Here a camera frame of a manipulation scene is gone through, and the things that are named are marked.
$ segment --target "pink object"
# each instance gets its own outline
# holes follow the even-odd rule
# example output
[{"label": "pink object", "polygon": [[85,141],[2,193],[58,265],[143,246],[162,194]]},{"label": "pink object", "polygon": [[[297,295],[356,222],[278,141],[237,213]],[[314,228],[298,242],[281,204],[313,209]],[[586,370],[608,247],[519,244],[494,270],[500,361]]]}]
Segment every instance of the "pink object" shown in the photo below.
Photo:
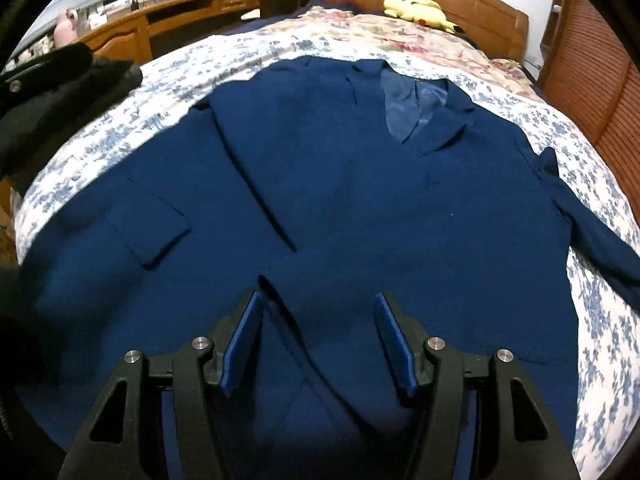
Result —
[{"label": "pink object", "polygon": [[69,44],[78,39],[76,31],[76,23],[78,22],[78,13],[73,9],[67,9],[58,15],[58,24],[53,31],[53,43],[56,47]]}]

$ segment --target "pikachu plush toy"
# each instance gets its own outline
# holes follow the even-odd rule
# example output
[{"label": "pikachu plush toy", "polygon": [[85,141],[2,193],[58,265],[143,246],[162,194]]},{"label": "pikachu plush toy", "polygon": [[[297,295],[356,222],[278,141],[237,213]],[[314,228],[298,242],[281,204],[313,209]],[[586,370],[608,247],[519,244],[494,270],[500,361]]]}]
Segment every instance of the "pikachu plush toy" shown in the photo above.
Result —
[{"label": "pikachu plush toy", "polygon": [[447,17],[433,0],[385,0],[385,14],[392,18],[401,18],[427,27],[439,28],[445,32],[464,32]]}]

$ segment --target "wooden desk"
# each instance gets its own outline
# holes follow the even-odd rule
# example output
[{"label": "wooden desk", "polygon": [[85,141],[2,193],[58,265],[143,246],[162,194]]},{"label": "wooden desk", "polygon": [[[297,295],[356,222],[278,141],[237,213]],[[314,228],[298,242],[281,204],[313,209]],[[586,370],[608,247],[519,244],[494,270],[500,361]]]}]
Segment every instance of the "wooden desk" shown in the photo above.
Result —
[{"label": "wooden desk", "polygon": [[150,39],[189,23],[239,10],[260,7],[260,0],[169,0],[127,13],[85,34],[80,40],[98,56],[133,59],[138,65],[153,59]]}]

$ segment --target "blue floral bed sheet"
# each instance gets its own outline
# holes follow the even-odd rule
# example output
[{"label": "blue floral bed sheet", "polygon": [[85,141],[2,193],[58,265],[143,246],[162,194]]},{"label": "blue floral bed sheet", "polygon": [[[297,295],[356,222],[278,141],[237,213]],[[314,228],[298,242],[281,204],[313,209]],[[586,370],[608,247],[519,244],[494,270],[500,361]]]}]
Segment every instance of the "blue floral bed sheet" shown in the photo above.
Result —
[{"label": "blue floral bed sheet", "polygon": [[[474,102],[520,126],[536,152],[554,147],[560,174],[580,200],[636,252],[640,250],[638,225],[615,178],[578,128],[559,111],[410,52],[336,40],[302,27],[211,36],[143,66],[142,86],[73,136],[24,196],[15,214],[18,260],[23,261],[43,225],[73,195],[156,133],[177,123],[213,87],[248,79],[278,60],[308,55],[385,59],[402,74],[452,80]],[[580,384],[573,453],[581,477],[595,480],[640,415],[640,328],[638,316],[574,250],[569,251],[567,275],[579,320]]]}]

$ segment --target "navy blue suit jacket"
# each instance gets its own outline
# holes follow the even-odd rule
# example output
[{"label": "navy blue suit jacket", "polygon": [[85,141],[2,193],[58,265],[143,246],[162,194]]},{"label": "navy blue suit jacket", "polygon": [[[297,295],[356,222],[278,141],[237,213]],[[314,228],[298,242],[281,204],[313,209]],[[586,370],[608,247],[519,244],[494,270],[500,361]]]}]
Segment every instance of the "navy blue suit jacket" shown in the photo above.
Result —
[{"label": "navy blue suit jacket", "polygon": [[217,88],[47,223],[22,278],[55,380],[22,396],[68,445],[124,352],[208,333],[259,282],[278,304],[217,406],[236,474],[398,478],[417,413],[374,324],[391,290],[431,335],[513,351],[571,444],[570,244],[638,306],[640,259],[553,150],[538,156],[447,80],[282,61]]}]

